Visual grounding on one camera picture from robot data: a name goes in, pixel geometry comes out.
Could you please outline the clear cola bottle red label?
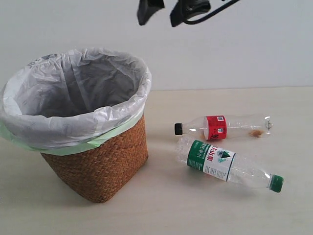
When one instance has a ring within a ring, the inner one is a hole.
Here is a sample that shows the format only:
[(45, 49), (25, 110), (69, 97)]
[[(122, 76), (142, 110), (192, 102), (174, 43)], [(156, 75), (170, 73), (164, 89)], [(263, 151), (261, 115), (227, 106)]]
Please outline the clear cola bottle red label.
[(259, 138), (270, 134), (273, 123), (266, 115), (201, 116), (187, 123), (175, 123), (177, 136), (189, 135), (204, 141)]

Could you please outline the clear bottle green cap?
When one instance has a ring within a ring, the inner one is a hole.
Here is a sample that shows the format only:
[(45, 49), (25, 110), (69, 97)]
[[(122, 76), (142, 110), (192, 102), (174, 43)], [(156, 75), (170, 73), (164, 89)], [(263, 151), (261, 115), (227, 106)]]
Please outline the clear bottle green cap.
[(248, 188), (267, 188), (275, 193), (282, 190), (282, 176), (266, 171), (251, 158), (214, 144), (181, 137), (176, 152), (179, 162), (222, 181)]

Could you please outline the white plastic bin liner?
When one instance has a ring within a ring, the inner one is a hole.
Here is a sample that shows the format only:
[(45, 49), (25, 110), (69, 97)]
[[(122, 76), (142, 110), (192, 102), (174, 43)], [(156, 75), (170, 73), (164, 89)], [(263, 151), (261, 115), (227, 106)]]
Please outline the white plastic bin liner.
[(89, 142), (141, 117), (152, 75), (144, 61), (105, 48), (73, 49), (29, 63), (0, 92), (0, 135), (26, 148)]

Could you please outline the woven brown wastebasket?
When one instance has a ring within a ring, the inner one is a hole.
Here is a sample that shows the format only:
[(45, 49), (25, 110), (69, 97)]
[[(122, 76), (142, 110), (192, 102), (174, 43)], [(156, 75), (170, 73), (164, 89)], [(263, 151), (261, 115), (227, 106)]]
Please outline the woven brown wastebasket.
[(145, 118), (99, 147), (85, 152), (42, 157), (73, 191), (93, 203), (110, 200), (148, 159)]

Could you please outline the green tape band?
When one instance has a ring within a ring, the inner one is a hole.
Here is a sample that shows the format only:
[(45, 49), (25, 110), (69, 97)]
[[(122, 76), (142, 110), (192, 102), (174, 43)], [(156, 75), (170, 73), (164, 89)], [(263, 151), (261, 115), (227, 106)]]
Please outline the green tape band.
[(87, 142), (83, 142), (81, 144), (75, 145), (75, 146), (69, 146), (69, 147), (63, 147), (63, 148), (57, 148), (57, 149), (39, 149), (35, 148), (29, 145), (26, 145), (24, 142), (18, 140), (17, 137), (15, 137), (13, 134), (11, 134), (3, 122), (0, 122), (0, 136), (7, 141), (13, 143), (14, 145), (21, 147), (25, 150), (29, 151), (35, 151), (45, 154), (51, 154), (56, 156), (66, 156), (66, 155), (72, 155), (77, 153), (82, 153), (88, 150), (92, 150), (95, 148), (100, 147), (103, 143), (107, 142), (108, 140), (111, 140), (113, 137), (118, 137), (121, 134), (125, 134), (126, 131), (130, 130), (132, 127), (134, 127), (136, 124), (139, 123), (139, 120), (144, 117), (143, 110), (135, 115), (134, 117), (130, 118), (127, 122), (124, 124), (108, 131), (107, 133), (104, 133), (92, 140), (89, 140)]

